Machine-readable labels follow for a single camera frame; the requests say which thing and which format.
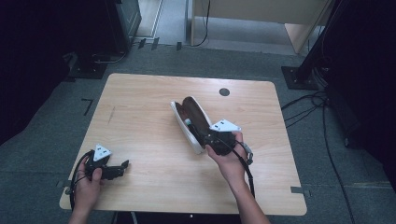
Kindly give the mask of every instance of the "person's left hand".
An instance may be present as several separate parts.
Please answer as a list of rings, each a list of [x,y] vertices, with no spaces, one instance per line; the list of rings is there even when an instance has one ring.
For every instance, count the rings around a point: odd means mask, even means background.
[[[101,168],[93,171],[91,179],[84,177],[87,159],[88,157],[84,158],[78,167],[77,180],[80,180],[77,182],[75,190],[75,210],[89,214],[98,201],[103,182],[101,181]]]

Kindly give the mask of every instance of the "hand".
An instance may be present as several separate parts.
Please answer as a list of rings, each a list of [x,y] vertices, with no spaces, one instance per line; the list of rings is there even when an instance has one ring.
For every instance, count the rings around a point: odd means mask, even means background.
[[[85,177],[85,162],[88,157],[84,158],[78,167],[75,190],[75,208],[69,223],[85,223],[88,215],[99,198],[101,185],[103,182],[102,169],[97,168],[93,171],[92,178]]]
[[[243,136],[242,133],[240,132],[233,132],[233,135],[235,135],[235,140],[238,142],[243,142]],[[224,178],[227,180],[229,185],[234,185],[234,184],[245,184],[245,169],[241,164],[241,161],[238,160],[236,155],[233,152],[230,152],[229,154],[225,156],[219,156],[216,154],[216,152],[213,150],[213,148],[209,145],[205,146],[207,150],[207,154],[209,157],[211,157],[219,166],[219,169],[221,171],[221,174],[224,176]],[[240,146],[239,144],[236,144],[234,150],[244,159],[247,159],[247,154],[246,151]]]

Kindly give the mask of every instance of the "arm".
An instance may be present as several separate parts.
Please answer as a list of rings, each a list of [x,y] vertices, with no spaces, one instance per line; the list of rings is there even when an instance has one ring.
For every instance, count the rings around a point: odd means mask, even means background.
[[[100,193],[102,169],[93,171],[92,180],[84,177],[85,175],[85,158],[78,167],[78,175],[76,191],[75,191],[75,208],[70,217],[69,224],[83,224],[87,223],[88,216],[95,206]]]
[[[237,141],[243,142],[242,133],[233,134],[235,134]],[[218,156],[211,146],[206,146],[206,150],[207,154],[218,164],[221,174],[233,192],[242,223],[270,223],[250,193],[248,184],[245,181],[245,169],[238,158],[233,153],[229,153],[226,156]],[[236,145],[235,151],[246,159],[246,152],[240,145]]]

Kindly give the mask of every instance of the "light wood surface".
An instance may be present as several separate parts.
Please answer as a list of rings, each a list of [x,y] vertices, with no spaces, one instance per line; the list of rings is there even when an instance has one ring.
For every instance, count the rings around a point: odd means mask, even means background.
[[[299,53],[321,20],[327,20],[332,0],[216,0],[209,17],[244,21],[285,23],[291,44]],[[191,44],[194,44],[195,17],[206,17],[208,0],[192,0]]]
[[[230,95],[221,96],[221,88]],[[95,209],[238,213],[218,166],[194,153],[170,107],[190,95],[212,122],[227,119],[242,128],[262,210],[304,215],[303,194],[290,191],[301,185],[273,83],[123,74],[109,77],[77,157],[99,143],[113,151],[108,165],[130,160],[123,177],[106,182]],[[65,194],[60,206],[70,208]]]

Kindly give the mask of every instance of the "table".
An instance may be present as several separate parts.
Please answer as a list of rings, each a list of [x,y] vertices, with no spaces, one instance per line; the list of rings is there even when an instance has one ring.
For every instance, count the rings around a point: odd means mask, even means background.
[[[222,88],[230,95],[220,95]],[[108,165],[130,160],[123,177],[106,182],[94,209],[238,213],[218,166],[206,153],[195,154],[171,109],[171,101],[190,95],[213,123],[227,119],[242,128],[263,211],[304,215],[304,195],[290,190],[301,184],[273,83],[128,74],[108,78],[78,153],[77,160],[99,143],[113,152]],[[65,194],[60,206],[70,208]]]
[[[206,17],[208,2],[209,0],[192,0],[192,45],[194,45],[195,17]],[[319,24],[326,23],[333,2],[333,0],[214,0],[210,4],[209,17],[285,23],[294,51],[299,53],[315,28]]]

